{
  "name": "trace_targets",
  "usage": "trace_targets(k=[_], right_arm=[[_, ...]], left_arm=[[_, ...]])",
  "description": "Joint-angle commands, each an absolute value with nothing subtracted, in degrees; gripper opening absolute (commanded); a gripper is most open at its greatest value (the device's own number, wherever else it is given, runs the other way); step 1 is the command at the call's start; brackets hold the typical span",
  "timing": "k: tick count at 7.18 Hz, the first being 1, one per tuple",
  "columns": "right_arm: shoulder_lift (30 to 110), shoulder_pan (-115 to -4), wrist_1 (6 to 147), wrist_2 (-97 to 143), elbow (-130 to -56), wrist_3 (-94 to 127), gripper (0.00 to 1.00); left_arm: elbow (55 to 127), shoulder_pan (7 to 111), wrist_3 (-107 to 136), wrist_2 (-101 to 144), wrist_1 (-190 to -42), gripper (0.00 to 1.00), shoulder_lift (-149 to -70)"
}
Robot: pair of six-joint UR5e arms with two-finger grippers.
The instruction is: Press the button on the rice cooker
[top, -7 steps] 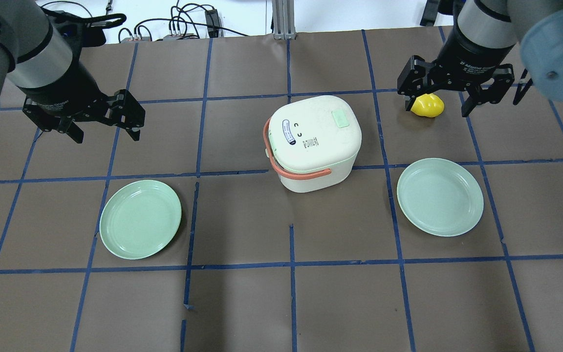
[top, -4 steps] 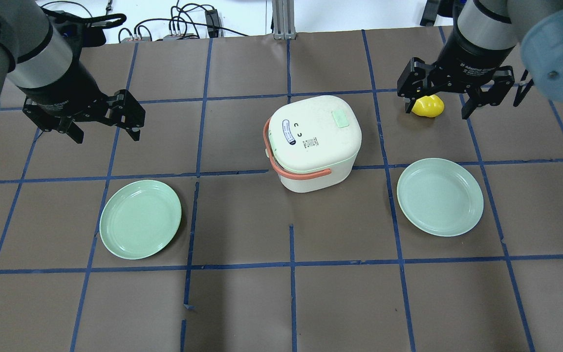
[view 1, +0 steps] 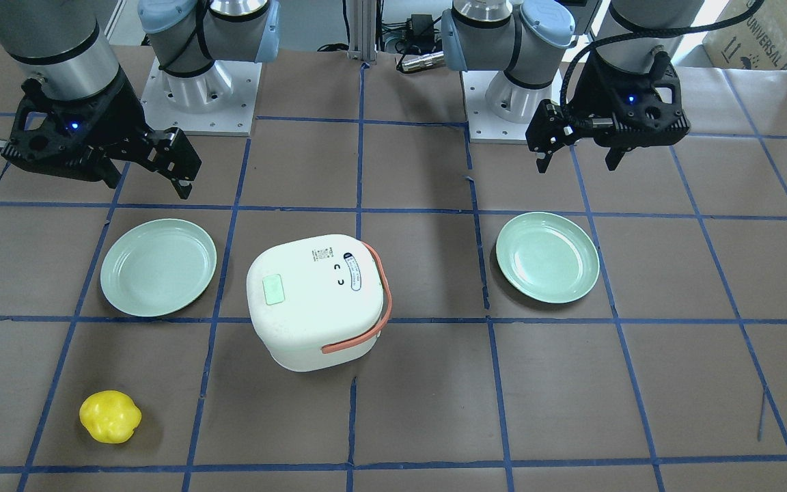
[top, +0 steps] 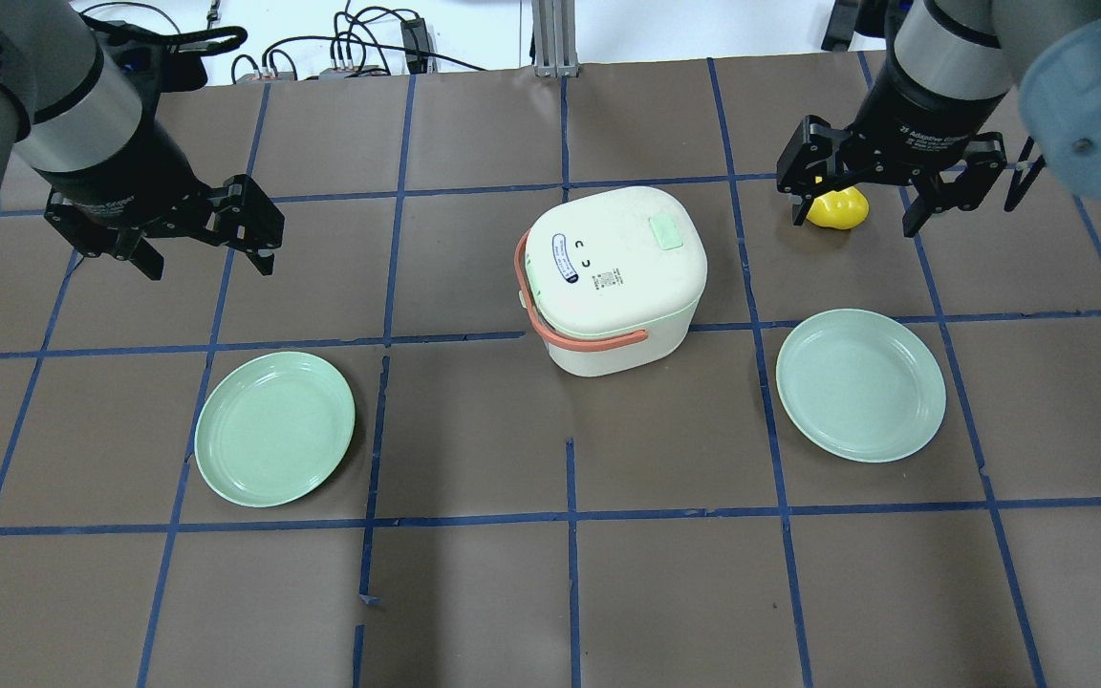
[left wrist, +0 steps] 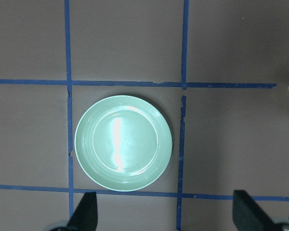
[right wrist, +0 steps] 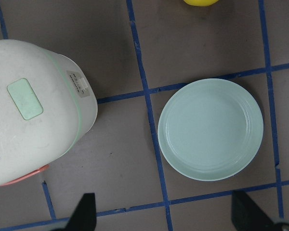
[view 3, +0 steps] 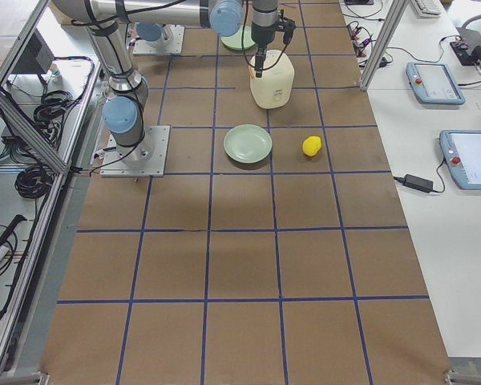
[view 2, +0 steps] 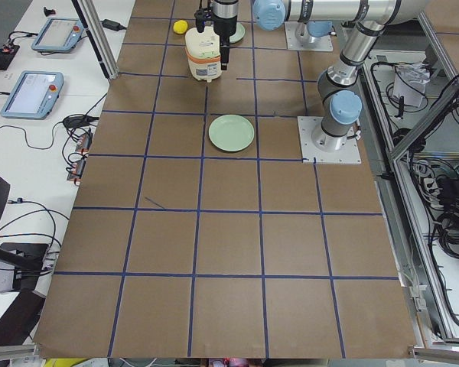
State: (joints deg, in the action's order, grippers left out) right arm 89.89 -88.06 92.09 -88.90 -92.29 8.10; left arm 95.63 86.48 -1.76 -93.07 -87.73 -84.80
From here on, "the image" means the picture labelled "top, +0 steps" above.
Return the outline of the black gripper pressing arm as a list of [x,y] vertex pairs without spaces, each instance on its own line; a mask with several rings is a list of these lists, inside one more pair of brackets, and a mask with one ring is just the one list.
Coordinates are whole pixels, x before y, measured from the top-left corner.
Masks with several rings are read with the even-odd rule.
[[979,208],[1004,173],[1012,174],[1004,208],[1015,209],[1047,161],[1032,136],[1013,161],[1004,136],[982,130],[1006,92],[1004,76],[991,73],[881,73],[843,129],[804,117],[777,161],[791,223],[803,226],[822,193],[887,184],[917,192],[901,218],[904,238],[913,239],[936,214]]

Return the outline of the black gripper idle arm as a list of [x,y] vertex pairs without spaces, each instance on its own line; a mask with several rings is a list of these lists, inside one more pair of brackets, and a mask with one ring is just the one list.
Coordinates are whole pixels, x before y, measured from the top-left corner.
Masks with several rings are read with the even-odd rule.
[[201,182],[164,127],[144,123],[126,148],[91,168],[45,170],[45,219],[76,251],[89,256],[130,249],[127,262],[161,280],[164,256],[152,238],[192,238],[248,253],[263,277],[275,265],[285,217],[246,174]]

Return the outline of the green plate near moving arm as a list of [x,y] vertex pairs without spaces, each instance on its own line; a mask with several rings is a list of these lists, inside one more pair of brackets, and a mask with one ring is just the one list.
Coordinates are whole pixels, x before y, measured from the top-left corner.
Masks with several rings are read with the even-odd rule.
[[792,328],[776,361],[784,411],[798,432],[848,461],[886,465],[939,433],[947,387],[908,327],[875,312],[820,312]]

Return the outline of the green plate near still arm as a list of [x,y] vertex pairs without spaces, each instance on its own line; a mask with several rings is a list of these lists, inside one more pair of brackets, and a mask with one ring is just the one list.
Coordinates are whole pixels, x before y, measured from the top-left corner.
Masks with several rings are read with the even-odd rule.
[[195,426],[203,481],[229,504],[271,507],[310,495],[353,440],[356,401],[331,362],[281,350],[236,367]]

